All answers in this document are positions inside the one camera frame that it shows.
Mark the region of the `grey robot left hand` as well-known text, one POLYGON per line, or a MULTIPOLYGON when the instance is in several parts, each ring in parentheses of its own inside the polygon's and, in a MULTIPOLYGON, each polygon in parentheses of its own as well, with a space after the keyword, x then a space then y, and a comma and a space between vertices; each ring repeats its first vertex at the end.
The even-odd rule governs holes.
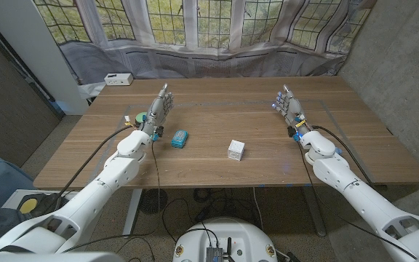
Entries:
POLYGON ((168 84, 165 83, 148 108, 145 120, 140 125, 140 131, 152 135, 160 126, 163 126, 167 114, 173 107, 173 102, 174 96, 168 91, 168 84))

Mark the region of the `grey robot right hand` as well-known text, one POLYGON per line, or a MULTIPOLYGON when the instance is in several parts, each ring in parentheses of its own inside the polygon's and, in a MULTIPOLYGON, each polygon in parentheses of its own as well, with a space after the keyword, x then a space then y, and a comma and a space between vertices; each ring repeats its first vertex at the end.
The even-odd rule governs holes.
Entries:
POLYGON ((303 135, 312 131, 299 100, 286 84, 283 90, 278 92, 272 108, 285 118, 287 132, 291 138, 300 140, 303 135))

